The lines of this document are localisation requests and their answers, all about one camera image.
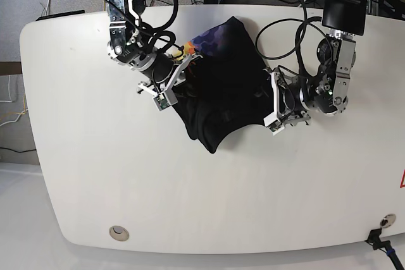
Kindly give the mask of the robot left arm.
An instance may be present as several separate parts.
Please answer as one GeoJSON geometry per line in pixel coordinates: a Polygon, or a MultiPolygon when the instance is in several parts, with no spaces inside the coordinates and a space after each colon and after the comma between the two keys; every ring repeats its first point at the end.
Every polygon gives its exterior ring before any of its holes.
{"type": "Polygon", "coordinates": [[[287,125],[310,122],[310,111],[333,116],[346,110],[351,70],[356,60],[354,36],[365,30],[367,0],[325,0],[323,15],[304,15],[294,39],[292,53],[296,55],[299,70],[278,65],[268,69],[273,91],[273,111],[264,118],[265,127],[273,134],[287,125]],[[316,56],[320,65],[311,75],[301,53],[301,43],[308,26],[320,22],[329,28],[318,44],[316,56]]]}

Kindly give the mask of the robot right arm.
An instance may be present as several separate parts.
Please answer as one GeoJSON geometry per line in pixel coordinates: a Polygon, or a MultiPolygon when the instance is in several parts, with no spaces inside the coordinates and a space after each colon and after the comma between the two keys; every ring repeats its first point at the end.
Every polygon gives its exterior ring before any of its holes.
{"type": "Polygon", "coordinates": [[[176,43],[176,35],[169,30],[180,7],[178,0],[172,1],[168,21],[154,27],[142,19],[146,0],[104,0],[109,15],[110,58],[142,73],[149,79],[143,89],[150,89],[158,101],[169,104],[193,94],[185,73],[186,61],[192,56],[176,43]]]}

